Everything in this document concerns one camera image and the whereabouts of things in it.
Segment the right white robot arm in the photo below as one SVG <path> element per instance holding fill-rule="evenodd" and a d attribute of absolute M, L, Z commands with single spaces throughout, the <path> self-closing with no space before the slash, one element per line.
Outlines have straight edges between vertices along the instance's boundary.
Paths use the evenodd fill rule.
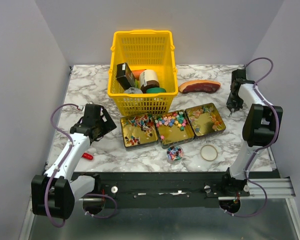
<path fill-rule="evenodd" d="M 237 69 L 231 73 L 226 107 L 234 113 L 243 104 L 249 107 L 249 112 L 242 129 L 242 147 L 220 183 L 220 191 L 226 196 L 243 190 L 257 155 L 277 141 L 283 116 L 283 108 L 267 101 L 257 84 L 247 79 L 246 71 Z"/>

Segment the gold candy tin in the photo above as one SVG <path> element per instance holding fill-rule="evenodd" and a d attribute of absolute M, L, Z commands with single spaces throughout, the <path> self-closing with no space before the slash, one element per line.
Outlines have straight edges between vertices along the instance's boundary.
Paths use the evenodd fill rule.
<path fill-rule="evenodd" d="M 183 109 L 155 115 L 154 124 L 163 149 L 168 149 L 172 145 L 185 144 L 194 139 L 189 118 Z"/>
<path fill-rule="evenodd" d="M 127 151 L 153 146 L 159 142 L 151 113 L 121 117 L 120 127 Z"/>
<path fill-rule="evenodd" d="M 213 103 L 187 108 L 185 113 L 195 140 L 218 135 L 226 130 L 226 125 Z"/>

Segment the gold jar lid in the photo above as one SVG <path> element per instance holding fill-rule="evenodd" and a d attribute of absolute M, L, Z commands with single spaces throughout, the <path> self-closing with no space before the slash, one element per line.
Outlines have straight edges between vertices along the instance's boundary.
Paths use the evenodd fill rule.
<path fill-rule="evenodd" d="M 213 145 L 206 144 L 201 148 L 200 155 L 204 160 L 211 162 L 218 157 L 218 151 Z"/>

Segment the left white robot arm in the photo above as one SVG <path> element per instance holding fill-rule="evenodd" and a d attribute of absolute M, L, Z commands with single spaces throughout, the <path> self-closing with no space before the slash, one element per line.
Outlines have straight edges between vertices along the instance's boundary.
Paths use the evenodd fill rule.
<path fill-rule="evenodd" d="M 101 185 L 95 177 L 81 175 L 72 180 L 72 176 L 91 144 L 117 127 L 102 105 L 72 106 L 83 111 L 83 116 L 69 132 L 53 125 L 55 130 L 67 137 L 66 145 L 54 164 L 44 174 L 35 175 L 31 181 L 32 212 L 48 217 L 51 222 L 55 218 L 67 220 L 81 197 L 88 195 L 94 198 L 100 194 Z"/>

